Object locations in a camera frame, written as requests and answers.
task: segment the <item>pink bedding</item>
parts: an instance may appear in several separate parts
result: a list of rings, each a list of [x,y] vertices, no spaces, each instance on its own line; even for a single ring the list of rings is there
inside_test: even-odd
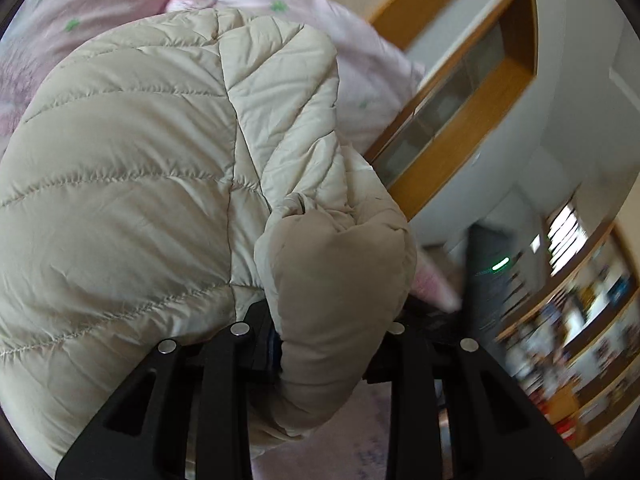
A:
[[[0,156],[50,70],[85,41],[167,0],[25,0],[0,40]]]
[[[338,53],[338,130],[360,153],[415,95],[424,76],[424,67],[380,38],[369,23],[330,0],[170,0],[166,10],[206,7],[271,14],[325,31]]]

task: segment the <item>window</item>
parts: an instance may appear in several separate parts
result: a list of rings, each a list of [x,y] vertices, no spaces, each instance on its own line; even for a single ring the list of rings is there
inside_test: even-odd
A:
[[[578,222],[575,209],[567,204],[556,216],[549,229],[551,275],[558,273],[587,241],[587,233]]]
[[[534,254],[538,252],[539,248],[540,248],[540,235],[533,238],[533,241],[531,242],[531,250],[533,251]]]
[[[477,152],[536,77],[536,0],[501,0],[367,150],[410,220]]]
[[[374,170],[386,187],[427,148],[503,59],[504,44],[498,24],[425,97],[387,149],[373,162]]]

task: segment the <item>green light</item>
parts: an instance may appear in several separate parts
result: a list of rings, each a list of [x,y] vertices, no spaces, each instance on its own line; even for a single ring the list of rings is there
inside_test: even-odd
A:
[[[495,265],[491,268],[491,270],[498,270],[498,269],[501,269],[501,268],[503,268],[503,267],[504,267],[506,264],[508,264],[508,263],[509,263],[509,259],[508,259],[508,258],[505,258],[503,261],[501,261],[501,262],[499,262],[499,263],[495,264]]]

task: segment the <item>glass panel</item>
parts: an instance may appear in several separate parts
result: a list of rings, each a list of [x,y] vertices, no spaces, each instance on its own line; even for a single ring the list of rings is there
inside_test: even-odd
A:
[[[500,26],[496,25],[466,55],[466,69],[474,85],[480,86],[489,73],[504,59],[504,44]]]
[[[471,79],[464,65],[459,64],[446,83],[420,108],[416,117],[437,132],[453,117],[472,92]]]
[[[553,276],[587,241],[587,233],[580,226],[570,205],[564,206],[558,218],[553,222],[548,238],[550,240],[549,250],[551,251],[550,262],[553,267],[551,275]]]
[[[471,95],[471,81],[461,63],[453,74],[427,96],[422,107],[374,161],[373,168],[385,186],[416,159],[438,131]]]
[[[416,108],[414,116],[374,161],[373,168],[385,186],[389,187],[414,162],[503,59],[502,34],[496,25]]]

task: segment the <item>black metal frame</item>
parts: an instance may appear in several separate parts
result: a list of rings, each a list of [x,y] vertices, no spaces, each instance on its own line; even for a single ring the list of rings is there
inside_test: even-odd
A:
[[[276,381],[279,352],[265,301],[245,321],[244,335],[234,335],[235,324],[201,345],[154,348],[69,449],[56,480],[184,478],[197,383],[196,478],[250,480],[246,386]],[[387,480],[442,478],[436,378],[447,399],[455,478],[584,478],[571,449],[474,340],[434,344],[407,326],[385,337],[365,378],[392,383]]]

